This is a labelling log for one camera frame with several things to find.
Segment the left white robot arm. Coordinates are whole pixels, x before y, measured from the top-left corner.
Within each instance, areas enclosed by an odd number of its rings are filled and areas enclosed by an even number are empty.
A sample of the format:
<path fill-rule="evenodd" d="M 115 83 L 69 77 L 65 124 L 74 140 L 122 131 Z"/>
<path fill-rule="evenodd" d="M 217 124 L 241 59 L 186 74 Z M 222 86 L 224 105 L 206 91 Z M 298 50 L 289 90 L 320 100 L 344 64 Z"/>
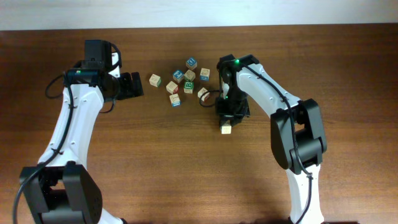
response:
<path fill-rule="evenodd" d="M 104 209 L 101 190 L 87 171 L 103 105 L 144 94 L 140 74 L 120 69 L 119 59 L 91 59 L 61 74 L 65 88 L 56 127 L 37 165 L 23 167 L 14 209 L 24 196 L 36 223 L 125 223 Z"/>

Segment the wooden block red side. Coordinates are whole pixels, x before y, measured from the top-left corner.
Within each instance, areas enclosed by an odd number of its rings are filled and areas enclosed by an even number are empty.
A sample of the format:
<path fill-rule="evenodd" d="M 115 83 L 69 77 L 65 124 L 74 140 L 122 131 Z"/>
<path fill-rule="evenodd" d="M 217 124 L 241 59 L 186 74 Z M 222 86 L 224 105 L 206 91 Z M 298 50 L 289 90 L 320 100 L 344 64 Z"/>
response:
<path fill-rule="evenodd" d="M 178 85 L 173 82 L 170 81 L 167 85 L 166 85 L 166 90 L 171 94 L 174 95 L 178 92 Z"/>

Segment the green B block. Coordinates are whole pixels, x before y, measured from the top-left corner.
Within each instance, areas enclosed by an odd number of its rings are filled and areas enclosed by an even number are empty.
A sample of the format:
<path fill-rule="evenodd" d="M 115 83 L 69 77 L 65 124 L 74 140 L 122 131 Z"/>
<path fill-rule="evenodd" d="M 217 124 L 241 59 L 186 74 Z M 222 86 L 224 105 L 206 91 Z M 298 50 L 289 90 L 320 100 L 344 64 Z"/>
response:
<path fill-rule="evenodd" d="M 185 93 L 192 94 L 194 89 L 194 83 L 193 82 L 185 82 L 183 86 L 183 90 Z"/>

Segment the wooden leaf E block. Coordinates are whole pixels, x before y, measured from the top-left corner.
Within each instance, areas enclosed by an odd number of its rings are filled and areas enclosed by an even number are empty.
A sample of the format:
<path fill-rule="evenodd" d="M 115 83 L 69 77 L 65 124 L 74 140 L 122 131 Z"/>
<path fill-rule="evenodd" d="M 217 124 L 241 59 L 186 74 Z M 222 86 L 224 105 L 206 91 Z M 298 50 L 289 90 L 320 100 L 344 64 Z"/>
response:
<path fill-rule="evenodd" d="M 210 92 L 204 87 L 198 91 L 198 97 L 202 102 L 205 102 L 209 96 Z"/>

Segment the wooden block green side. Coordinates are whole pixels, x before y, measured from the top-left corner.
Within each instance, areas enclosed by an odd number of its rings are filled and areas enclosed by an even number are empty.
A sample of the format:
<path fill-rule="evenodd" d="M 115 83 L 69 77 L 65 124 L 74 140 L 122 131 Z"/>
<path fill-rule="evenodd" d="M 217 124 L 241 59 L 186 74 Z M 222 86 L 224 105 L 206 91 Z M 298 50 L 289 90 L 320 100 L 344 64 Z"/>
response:
<path fill-rule="evenodd" d="M 149 78 L 149 83 L 154 86 L 154 87 L 159 87 L 160 84 L 162 82 L 162 79 L 160 76 L 156 75 L 156 74 L 152 74 Z"/>

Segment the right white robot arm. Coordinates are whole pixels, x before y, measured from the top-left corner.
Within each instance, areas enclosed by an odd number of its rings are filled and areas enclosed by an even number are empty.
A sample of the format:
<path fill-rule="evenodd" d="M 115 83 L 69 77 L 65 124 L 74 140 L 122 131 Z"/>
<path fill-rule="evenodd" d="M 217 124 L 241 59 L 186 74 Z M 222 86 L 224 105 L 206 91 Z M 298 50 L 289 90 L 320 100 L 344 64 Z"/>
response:
<path fill-rule="evenodd" d="M 220 95 L 215 108 L 220 128 L 235 126 L 248 117 L 248 99 L 252 98 L 270 119 L 272 154 L 287 174 L 290 222 L 323 223 L 318 178 L 327 141 L 318 103 L 283 89 L 253 55 L 221 57 L 216 69 Z"/>

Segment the wooden block blue J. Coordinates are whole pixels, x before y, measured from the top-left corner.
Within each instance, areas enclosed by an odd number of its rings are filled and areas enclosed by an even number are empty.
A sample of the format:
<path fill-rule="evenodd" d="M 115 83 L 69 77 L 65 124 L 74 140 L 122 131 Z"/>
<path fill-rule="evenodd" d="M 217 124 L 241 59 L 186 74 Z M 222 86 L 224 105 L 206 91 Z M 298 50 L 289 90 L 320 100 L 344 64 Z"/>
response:
<path fill-rule="evenodd" d="M 172 107 L 181 105 L 180 97 L 177 93 L 170 95 L 169 98 L 170 98 L 170 103 L 171 103 Z"/>

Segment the red Y block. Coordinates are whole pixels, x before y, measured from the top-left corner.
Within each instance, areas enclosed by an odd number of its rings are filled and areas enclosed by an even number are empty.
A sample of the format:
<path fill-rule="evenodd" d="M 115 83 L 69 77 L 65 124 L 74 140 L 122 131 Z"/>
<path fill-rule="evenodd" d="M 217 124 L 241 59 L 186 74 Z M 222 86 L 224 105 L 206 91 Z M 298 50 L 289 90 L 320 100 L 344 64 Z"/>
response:
<path fill-rule="evenodd" d="M 227 123 L 220 126 L 220 130 L 221 130 L 222 134 L 231 134 L 231 128 L 232 128 L 232 126 Z"/>

